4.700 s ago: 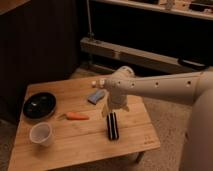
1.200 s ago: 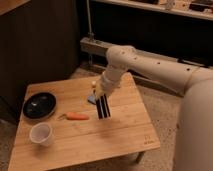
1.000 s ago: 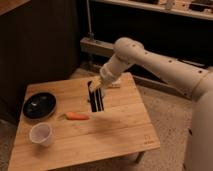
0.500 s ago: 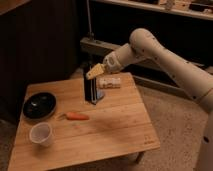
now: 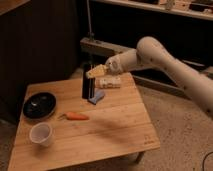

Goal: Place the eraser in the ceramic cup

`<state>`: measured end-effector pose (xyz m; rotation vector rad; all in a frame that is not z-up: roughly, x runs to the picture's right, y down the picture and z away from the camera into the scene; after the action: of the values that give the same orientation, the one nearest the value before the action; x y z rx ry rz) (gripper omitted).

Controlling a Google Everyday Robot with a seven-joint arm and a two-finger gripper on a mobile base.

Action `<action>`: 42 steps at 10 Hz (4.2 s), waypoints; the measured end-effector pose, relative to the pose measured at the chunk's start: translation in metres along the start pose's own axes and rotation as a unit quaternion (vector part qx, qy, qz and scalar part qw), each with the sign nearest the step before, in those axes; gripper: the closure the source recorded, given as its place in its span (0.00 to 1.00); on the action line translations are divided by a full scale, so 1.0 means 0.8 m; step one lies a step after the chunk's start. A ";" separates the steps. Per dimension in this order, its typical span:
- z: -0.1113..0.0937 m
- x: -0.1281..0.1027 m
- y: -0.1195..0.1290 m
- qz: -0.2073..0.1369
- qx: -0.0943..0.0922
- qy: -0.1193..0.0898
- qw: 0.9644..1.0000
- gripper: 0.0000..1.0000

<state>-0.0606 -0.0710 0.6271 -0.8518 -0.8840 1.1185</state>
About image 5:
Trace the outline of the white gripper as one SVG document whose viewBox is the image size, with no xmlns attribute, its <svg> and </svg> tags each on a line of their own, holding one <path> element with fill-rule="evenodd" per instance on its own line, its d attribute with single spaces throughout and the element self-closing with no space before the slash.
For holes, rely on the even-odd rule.
<svg viewBox="0 0 213 171">
<path fill-rule="evenodd" d="M 121 74 L 123 72 L 120 58 L 118 55 L 109 57 L 105 65 L 97 65 L 91 70 L 86 72 L 86 77 L 88 79 L 104 76 L 108 74 Z"/>
</svg>

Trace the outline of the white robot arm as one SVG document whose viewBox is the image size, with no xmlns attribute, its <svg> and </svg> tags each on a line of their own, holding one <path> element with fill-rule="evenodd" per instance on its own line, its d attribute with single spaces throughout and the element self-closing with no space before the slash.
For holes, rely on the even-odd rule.
<svg viewBox="0 0 213 171">
<path fill-rule="evenodd" d="M 86 72 L 87 78 L 157 68 L 213 119 L 213 80 L 173 57 L 154 37 L 141 38 L 135 49 L 109 57 Z"/>
</svg>

